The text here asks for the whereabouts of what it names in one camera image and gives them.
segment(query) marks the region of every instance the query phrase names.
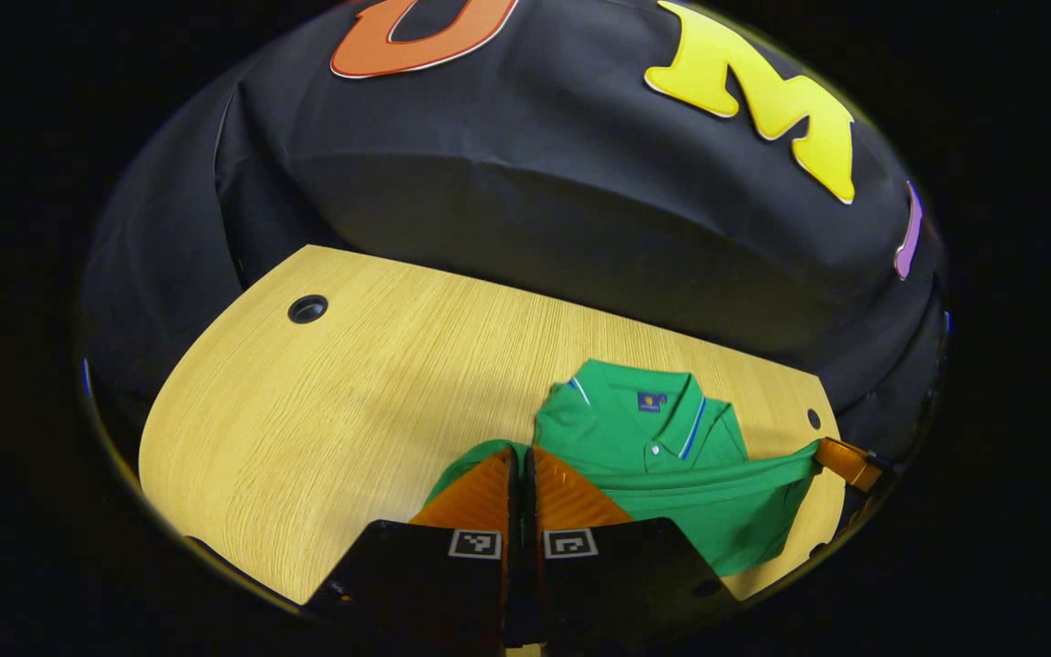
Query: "wood grain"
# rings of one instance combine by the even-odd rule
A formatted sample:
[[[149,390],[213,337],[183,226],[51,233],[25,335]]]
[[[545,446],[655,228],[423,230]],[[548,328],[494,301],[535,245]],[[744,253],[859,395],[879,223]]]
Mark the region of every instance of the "wood grain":
[[[329,311],[287,317],[305,294]],[[751,458],[838,438],[817,377],[733,349],[482,280],[306,246],[239,296],[177,366],[141,445],[143,492],[172,527],[304,603],[374,519],[406,521],[482,440],[529,444],[550,385],[595,357],[693,371],[729,401]],[[810,427],[806,412],[822,419]],[[785,553],[725,577],[738,598],[833,536],[823,471]]]

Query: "yellow letter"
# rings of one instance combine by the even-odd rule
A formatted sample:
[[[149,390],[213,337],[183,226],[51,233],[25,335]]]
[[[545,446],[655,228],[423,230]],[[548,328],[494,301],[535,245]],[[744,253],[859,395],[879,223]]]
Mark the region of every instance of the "yellow letter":
[[[792,141],[794,157],[843,204],[852,203],[850,124],[854,118],[849,109],[804,75],[782,80],[750,43],[713,18],[679,4],[660,1],[659,5],[680,17],[680,46],[671,66],[646,69],[646,83],[673,99],[734,117],[741,108],[724,90],[730,67],[764,139],[777,139],[809,117],[809,132]]]

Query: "shirt logo patch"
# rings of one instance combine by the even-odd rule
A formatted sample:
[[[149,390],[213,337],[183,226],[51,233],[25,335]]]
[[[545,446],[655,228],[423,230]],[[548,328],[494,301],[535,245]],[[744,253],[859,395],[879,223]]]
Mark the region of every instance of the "shirt logo patch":
[[[660,404],[667,403],[667,395],[656,395],[653,392],[639,392],[639,411],[659,412]]]

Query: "green polo shirt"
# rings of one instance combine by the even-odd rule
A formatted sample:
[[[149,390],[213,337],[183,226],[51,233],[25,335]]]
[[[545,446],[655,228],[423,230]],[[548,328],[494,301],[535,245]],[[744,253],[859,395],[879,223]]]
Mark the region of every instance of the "green polo shirt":
[[[705,398],[692,374],[599,361],[550,388],[535,418],[534,444],[591,480],[748,460],[736,409]]]
[[[489,440],[465,453],[429,500],[512,445]],[[635,520],[675,520],[718,577],[781,553],[821,473],[812,458],[820,440],[788,456],[749,461],[736,409],[705,398],[692,374],[597,361],[550,388],[535,418],[534,445],[569,463]]]

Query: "black background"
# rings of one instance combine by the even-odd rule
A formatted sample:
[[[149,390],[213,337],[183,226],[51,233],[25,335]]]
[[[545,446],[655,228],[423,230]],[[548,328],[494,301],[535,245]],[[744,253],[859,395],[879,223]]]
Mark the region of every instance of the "black background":
[[[0,8],[0,654],[346,644],[158,533],[75,404],[87,229],[192,93],[331,3]],[[933,437],[883,512],[697,652],[1051,650],[1051,9],[736,1],[853,97],[925,182],[954,342]]]

